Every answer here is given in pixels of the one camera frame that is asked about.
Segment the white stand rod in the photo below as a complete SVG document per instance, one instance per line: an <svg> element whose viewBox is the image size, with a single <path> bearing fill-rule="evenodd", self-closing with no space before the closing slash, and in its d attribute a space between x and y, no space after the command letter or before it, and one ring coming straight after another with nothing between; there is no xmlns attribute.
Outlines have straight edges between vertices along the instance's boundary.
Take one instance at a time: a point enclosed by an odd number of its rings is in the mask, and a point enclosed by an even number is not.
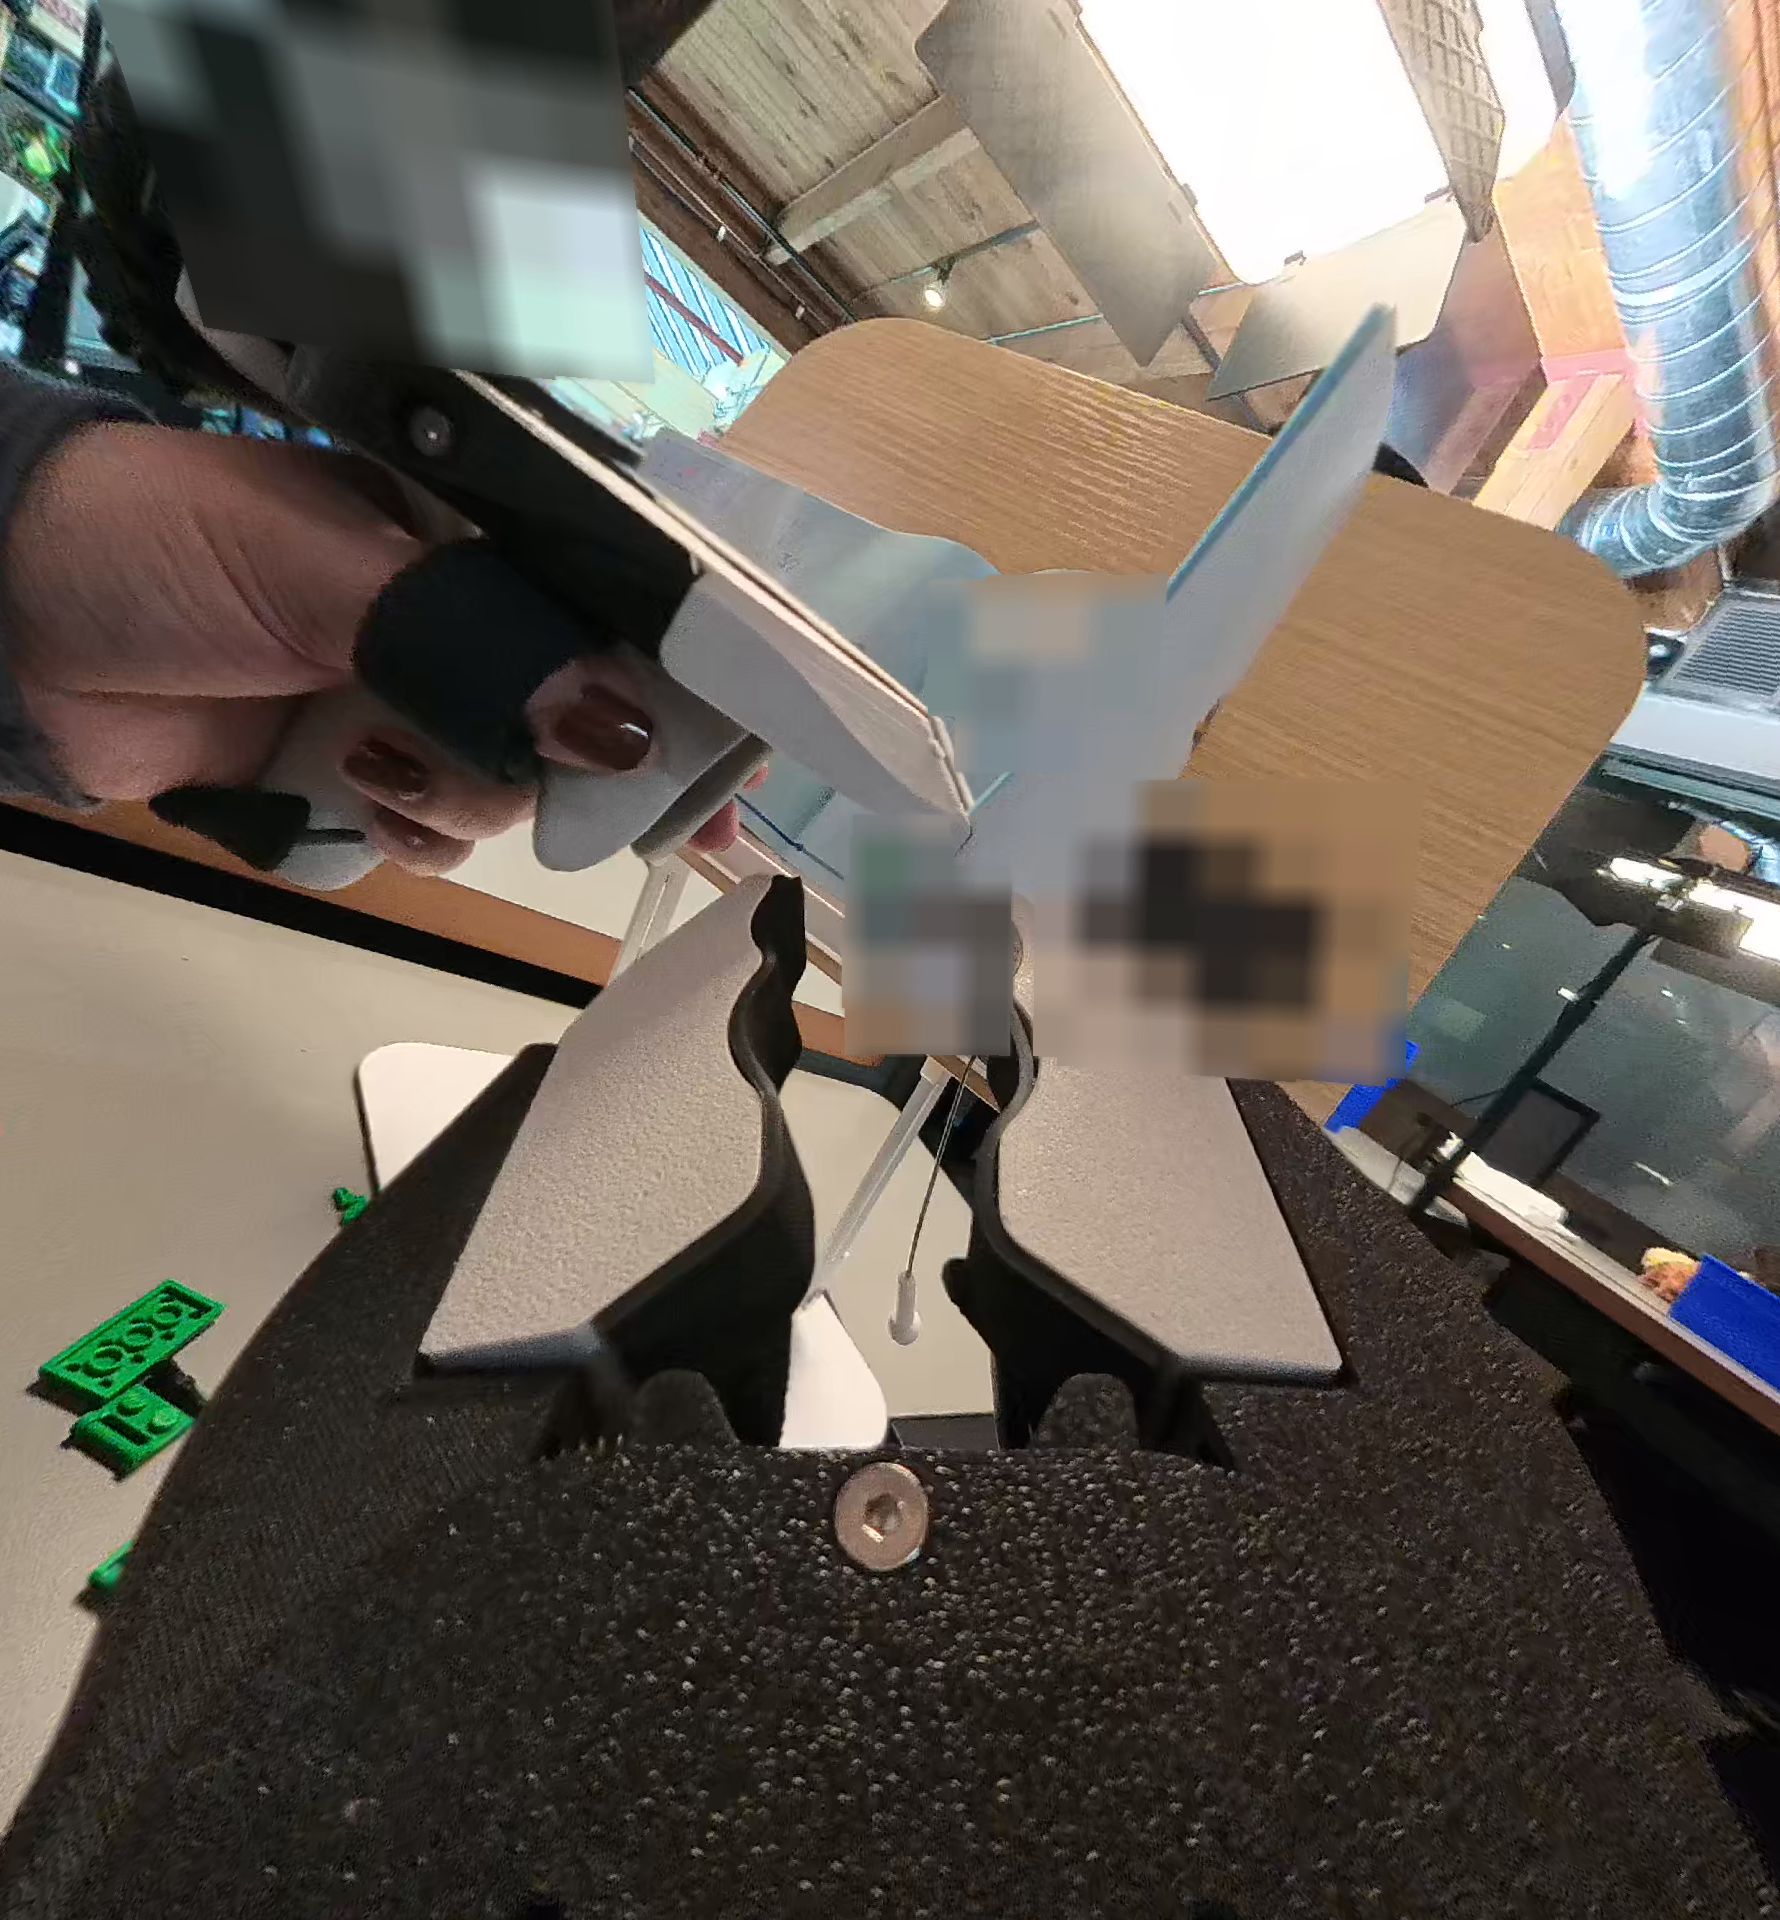
<svg viewBox="0 0 1780 1920"><path fill-rule="evenodd" d="M884 1199L905 1160L919 1146L928 1117L954 1084L956 1076L944 1062L935 1059L924 1061L914 1091L903 1102L903 1111L876 1146L842 1212L838 1212L835 1225L818 1243L806 1303L830 1295L830 1287L853 1257L872 1212L876 1212L879 1202Z"/></svg>

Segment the person's left hand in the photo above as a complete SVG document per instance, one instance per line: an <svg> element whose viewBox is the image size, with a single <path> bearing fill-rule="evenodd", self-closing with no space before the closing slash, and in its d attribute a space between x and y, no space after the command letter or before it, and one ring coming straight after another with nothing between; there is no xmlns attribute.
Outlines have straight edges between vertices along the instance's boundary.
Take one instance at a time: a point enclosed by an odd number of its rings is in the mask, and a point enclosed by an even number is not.
<svg viewBox="0 0 1780 1920"><path fill-rule="evenodd" d="M431 547L390 479L307 445L97 422L34 471L9 525L0 619L19 694L91 805L256 787L313 701L351 684L363 619ZM638 664L598 657L524 715L543 762L633 780L662 748ZM330 736L369 847L444 876L535 813L364 706Z"/></svg>

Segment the grey ceiling vent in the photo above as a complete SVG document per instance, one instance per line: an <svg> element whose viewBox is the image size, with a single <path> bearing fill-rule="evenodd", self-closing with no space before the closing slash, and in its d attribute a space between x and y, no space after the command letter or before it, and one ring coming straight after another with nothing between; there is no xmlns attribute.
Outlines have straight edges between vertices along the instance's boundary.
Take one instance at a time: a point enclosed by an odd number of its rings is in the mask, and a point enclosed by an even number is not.
<svg viewBox="0 0 1780 1920"><path fill-rule="evenodd" d="M1650 634L1647 692L1780 725L1780 592L1727 589L1683 634Z"/></svg>

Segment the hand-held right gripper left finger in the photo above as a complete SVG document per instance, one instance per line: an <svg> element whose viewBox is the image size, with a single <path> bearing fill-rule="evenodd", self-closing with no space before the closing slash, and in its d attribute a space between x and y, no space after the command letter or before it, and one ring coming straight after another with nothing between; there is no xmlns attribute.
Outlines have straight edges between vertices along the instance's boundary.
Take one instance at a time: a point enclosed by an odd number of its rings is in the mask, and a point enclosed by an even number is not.
<svg viewBox="0 0 1780 1920"><path fill-rule="evenodd" d="M422 1333L442 1373L605 1343L703 1373L787 1330L817 1264L782 1112L803 1034L805 887L752 876L649 946L566 1028Z"/></svg>

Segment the silver ventilation duct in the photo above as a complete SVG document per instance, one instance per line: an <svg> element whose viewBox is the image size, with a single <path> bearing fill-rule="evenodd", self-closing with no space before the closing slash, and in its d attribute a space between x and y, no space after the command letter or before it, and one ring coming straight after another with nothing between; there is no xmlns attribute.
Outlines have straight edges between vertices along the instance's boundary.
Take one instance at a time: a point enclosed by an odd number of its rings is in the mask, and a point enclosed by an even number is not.
<svg viewBox="0 0 1780 1920"><path fill-rule="evenodd" d="M1571 127L1652 481L1560 528L1622 580L1672 572L1780 501L1780 206L1758 10L1562 3Z"/></svg>

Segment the wooden table with equipment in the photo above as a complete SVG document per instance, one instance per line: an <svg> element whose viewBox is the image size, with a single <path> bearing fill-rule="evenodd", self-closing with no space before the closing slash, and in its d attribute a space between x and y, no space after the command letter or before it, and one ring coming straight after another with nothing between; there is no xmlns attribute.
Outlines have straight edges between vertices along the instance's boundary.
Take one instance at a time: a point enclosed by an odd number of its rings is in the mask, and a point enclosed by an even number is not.
<svg viewBox="0 0 1780 1920"><path fill-rule="evenodd" d="M1635 1269L1612 1260L1568 1228L1506 1205L1497 1191L1483 1184L1456 1183L1431 1202L1428 1215L1458 1219L1474 1234L1501 1243L1513 1257L1567 1289L1656 1359L1713 1391L1780 1443L1780 1389L1679 1323Z"/></svg>

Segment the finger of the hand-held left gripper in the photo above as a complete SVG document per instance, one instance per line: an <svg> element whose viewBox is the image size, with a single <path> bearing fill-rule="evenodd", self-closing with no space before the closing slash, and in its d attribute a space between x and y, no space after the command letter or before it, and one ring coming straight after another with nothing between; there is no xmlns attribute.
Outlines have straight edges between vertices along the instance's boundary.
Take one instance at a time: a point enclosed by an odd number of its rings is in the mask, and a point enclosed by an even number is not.
<svg viewBox="0 0 1780 1920"><path fill-rule="evenodd" d="M865 810L971 817L942 725L781 589L701 577L662 634L662 673Z"/></svg>
<svg viewBox="0 0 1780 1920"><path fill-rule="evenodd" d="M963 586L997 574L975 548L883 528L693 438L649 441L638 471L926 708L963 706Z"/></svg>

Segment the blue plastic bin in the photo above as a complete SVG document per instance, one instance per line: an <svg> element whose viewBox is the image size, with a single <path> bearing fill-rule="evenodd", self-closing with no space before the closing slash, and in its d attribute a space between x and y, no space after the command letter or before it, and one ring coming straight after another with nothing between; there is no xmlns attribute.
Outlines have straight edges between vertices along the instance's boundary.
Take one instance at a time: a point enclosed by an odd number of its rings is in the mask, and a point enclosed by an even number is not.
<svg viewBox="0 0 1780 1920"><path fill-rule="evenodd" d="M1780 1397L1780 1296L1705 1257L1670 1304L1670 1318Z"/></svg>

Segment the green lego plate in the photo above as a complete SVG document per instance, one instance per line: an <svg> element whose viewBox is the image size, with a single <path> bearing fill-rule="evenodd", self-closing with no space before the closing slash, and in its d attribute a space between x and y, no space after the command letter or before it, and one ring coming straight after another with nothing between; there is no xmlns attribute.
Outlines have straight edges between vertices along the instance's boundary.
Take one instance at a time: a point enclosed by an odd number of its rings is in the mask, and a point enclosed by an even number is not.
<svg viewBox="0 0 1780 1920"><path fill-rule="evenodd" d="M224 1316L224 1303L164 1278L44 1359L38 1394L87 1414L149 1382Z"/></svg>
<svg viewBox="0 0 1780 1920"><path fill-rule="evenodd" d="M117 1481L138 1475L193 1432L198 1416L149 1380L83 1413L66 1447Z"/></svg>

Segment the large wooden board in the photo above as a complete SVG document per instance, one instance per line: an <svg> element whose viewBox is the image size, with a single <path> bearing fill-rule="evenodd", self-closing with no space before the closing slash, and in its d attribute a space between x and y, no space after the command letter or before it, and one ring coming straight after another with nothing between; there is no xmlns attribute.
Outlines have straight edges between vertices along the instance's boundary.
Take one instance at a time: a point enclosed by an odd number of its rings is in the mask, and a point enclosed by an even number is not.
<svg viewBox="0 0 1780 1920"><path fill-rule="evenodd" d="M914 320L797 353L731 457L1001 572L1166 574L1268 443ZM1371 479L1238 691L1191 721L1192 778L1406 790L1419 1005L1645 687L1633 594L1551 531Z"/></svg>

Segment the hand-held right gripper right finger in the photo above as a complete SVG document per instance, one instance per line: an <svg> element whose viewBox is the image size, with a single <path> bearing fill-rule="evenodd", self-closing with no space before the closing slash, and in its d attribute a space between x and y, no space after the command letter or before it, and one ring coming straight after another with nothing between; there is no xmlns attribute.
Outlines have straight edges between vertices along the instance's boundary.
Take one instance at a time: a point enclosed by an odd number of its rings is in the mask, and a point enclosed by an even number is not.
<svg viewBox="0 0 1780 1920"><path fill-rule="evenodd" d="M1197 1380L1345 1376L1229 1081L1040 1057L985 1146L971 1257L1026 1306Z"/></svg>

